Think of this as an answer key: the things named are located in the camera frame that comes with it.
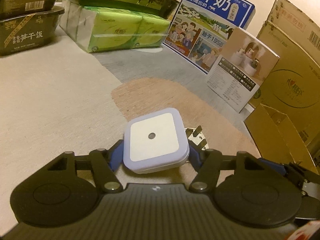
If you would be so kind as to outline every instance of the printed cartoon family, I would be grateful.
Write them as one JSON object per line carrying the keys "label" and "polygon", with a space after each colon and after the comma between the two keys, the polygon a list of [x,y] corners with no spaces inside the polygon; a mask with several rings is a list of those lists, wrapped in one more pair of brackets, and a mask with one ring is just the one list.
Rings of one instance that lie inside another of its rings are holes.
{"label": "printed cartoon family", "polygon": [[198,31],[196,30],[196,24],[191,22],[183,22],[182,24],[177,24],[175,29],[169,33],[169,38],[174,43],[180,43],[182,46],[186,47],[188,50],[192,49],[193,38],[196,36]]}
{"label": "printed cartoon family", "polygon": [[206,44],[202,38],[199,38],[189,55],[189,59],[204,70],[210,71],[220,51],[221,49],[217,49],[209,43]]}

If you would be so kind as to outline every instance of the open cardboard flap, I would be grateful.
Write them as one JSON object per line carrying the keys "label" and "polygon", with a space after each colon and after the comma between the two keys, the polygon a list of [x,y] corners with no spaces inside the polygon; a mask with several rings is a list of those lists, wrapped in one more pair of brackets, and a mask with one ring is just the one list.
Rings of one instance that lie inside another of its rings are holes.
{"label": "open cardboard flap", "polygon": [[263,158],[276,163],[297,163],[319,174],[305,144],[286,114],[260,104],[244,123]]}

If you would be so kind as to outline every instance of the green tissue package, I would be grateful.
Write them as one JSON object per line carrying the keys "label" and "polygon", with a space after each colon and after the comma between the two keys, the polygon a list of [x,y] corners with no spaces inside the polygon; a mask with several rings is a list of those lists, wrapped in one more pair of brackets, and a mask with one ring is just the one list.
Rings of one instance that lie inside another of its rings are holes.
{"label": "green tissue package", "polygon": [[60,27],[86,52],[159,47],[170,21],[116,8],[82,7],[66,0]]}

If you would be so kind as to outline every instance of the stacked food boxes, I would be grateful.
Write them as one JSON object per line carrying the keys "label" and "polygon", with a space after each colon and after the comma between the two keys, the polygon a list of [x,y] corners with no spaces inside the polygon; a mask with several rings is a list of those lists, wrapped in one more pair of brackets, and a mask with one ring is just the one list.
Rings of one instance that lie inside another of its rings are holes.
{"label": "stacked food boxes", "polygon": [[62,7],[55,0],[0,0],[0,56],[49,43]]}
{"label": "stacked food boxes", "polygon": [[66,0],[60,27],[87,52],[158,47],[175,0]]}

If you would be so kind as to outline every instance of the beige floor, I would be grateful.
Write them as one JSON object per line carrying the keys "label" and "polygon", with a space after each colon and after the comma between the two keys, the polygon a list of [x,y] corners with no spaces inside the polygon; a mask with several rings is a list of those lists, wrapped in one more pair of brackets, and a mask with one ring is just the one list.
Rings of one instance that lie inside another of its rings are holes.
{"label": "beige floor", "polygon": [[[9,199],[25,178],[63,151],[83,155],[109,148],[128,120],[161,108],[177,108],[185,126],[201,124],[209,146],[224,154],[247,150],[259,156],[250,138],[180,84],[156,78],[122,84],[61,30],[57,35],[49,46],[0,58],[0,235],[17,223]],[[124,167],[117,172],[124,185],[188,185],[195,174],[188,163],[148,175]]]}

